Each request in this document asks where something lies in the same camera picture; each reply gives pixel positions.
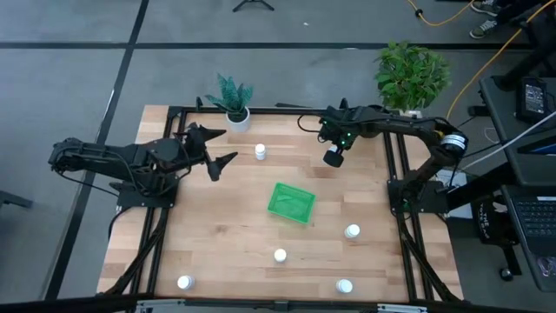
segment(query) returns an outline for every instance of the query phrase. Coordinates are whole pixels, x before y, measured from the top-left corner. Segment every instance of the green tray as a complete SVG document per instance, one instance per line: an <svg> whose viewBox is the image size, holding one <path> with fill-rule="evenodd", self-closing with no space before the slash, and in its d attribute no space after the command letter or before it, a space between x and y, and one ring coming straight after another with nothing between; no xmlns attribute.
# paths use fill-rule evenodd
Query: green tray
<svg viewBox="0 0 556 313"><path fill-rule="evenodd" d="M285 183L277 183L268 211L299 223L309 223L315 196Z"/></svg>

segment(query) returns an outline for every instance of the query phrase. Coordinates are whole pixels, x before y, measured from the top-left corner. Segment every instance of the tripod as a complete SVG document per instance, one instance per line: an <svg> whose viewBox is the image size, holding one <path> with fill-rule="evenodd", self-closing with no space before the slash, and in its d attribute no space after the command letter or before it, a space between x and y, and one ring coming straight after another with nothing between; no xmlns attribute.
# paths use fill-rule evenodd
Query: tripod
<svg viewBox="0 0 556 313"><path fill-rule="evenodd" d="M264 6L266 6L267 9L269 9L269 10L275 10L275 8L274 8L272 5L268 4L268 3L267 3L266 1L264 1L264 0L243 0L243 1L242 1L241 3L239 3L232 11L233 11L233 12L237 12L239 9L242 8L242 6L243 6L245 3L255 3L255 2L262 3L262 4L263 4Z"/></svg>

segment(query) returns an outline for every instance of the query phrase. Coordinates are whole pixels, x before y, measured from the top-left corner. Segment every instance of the green plant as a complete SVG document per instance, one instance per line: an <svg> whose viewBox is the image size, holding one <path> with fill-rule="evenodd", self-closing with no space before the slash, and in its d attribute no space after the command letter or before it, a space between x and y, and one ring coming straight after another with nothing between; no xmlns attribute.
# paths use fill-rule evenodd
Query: green plant
<svg viewBox="0 0 556 313"><path fill-rule="evenodd" d="M379 85L382 103L397 110L426 108L447 87L447 61L439 54L407 42L390 43L381 51L379 72L374 77Z"/></svg>
<svg viewBox="0 0 556 313"><path fill-rule="evenodd" d="M218 85L222 93L222 99L206 95L205 97L215 106L225 111L232 122L242 122L247 118L247 110L245 105L253 96L253 87L243 87L243 83L239 88L235 87L232 77L226 79L218 74Z"/></svg>

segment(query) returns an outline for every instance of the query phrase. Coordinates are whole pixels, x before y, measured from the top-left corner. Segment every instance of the small white container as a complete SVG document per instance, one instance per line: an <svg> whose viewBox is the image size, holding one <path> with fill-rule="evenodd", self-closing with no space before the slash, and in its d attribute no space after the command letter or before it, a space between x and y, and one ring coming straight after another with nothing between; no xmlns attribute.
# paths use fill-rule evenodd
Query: small white container
<svg viewBox="0 0 556 313"><path fill-rule="evenodd" d="M259 143L255 146L255 156L257 160L264 160L267 157L267 148L264 144Z"/></svg>
<svg viewBox="0 0 556 313"><path fill-rule="evenodd" d="M347 239L353 239L357 237L360 232L361 229L359 228L359 226L351 224L346 228L346 230L344 230L344 235L346 235Z"/></svg>
<svg viewBox="0 0 556 313"><path fill-rule="evenodd" d="M350 293L354 289L354 285L347 279L341 279L336 283L336 290L341 293Z"/></svg>
<svg viewBox="0 0 556 313"><path fill-rule="evenodd" d="M181 276L177 280L177 286L180 287L181 290L190 290L193 288L195 284L195 279L191 276Z"/></svg>
<svg viewBox="0 0 556 313"><path fill-rule="evenodd" d="M275 261L278 263L283 263L284 261L286 261L287 256L288 254L284 249L278 249L275 251Z"/></svg>

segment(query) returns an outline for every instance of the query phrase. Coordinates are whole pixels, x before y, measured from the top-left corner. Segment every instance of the robotic arm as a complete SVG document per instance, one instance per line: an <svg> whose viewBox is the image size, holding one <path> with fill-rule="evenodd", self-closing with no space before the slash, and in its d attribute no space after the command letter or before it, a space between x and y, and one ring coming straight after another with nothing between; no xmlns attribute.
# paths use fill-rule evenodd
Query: robotic arm
<svg viewBox="0 0 556 313"><path fill-rule="evenodd" d="M151 206L149 203L153 204L153 199L157 198L166 198L173 204L177 184L192 166L206 163L210 179L217 181L224 166L237 155L234 152L214 161L210 158L205 143L225 132L192 123L183 133L176 133L173 139L163 138L125 147L83 143L68 138L54 145L49 164L60 175L65 171L90 170L121 179L122 183L110 183L120 193L118 205ZM175 173L183 169L187 171L176 176Z"/></svg>
<svg viewBox="0 0 556 313"><path fill-rule="evenodd" d="M456 165L464 156L468 139L440 118L401 117L384 111L380 106L348 108L342 99L339 109L328 106L321 115L319 141L331 141L337 148L328 150L323 158L330 166L340 167L344 150L351 149L357 137L372 138L381 132L418 137L431 156L417 170L410 170L400 181L399 199L414 203L427 181L446 166Z"/></svg>

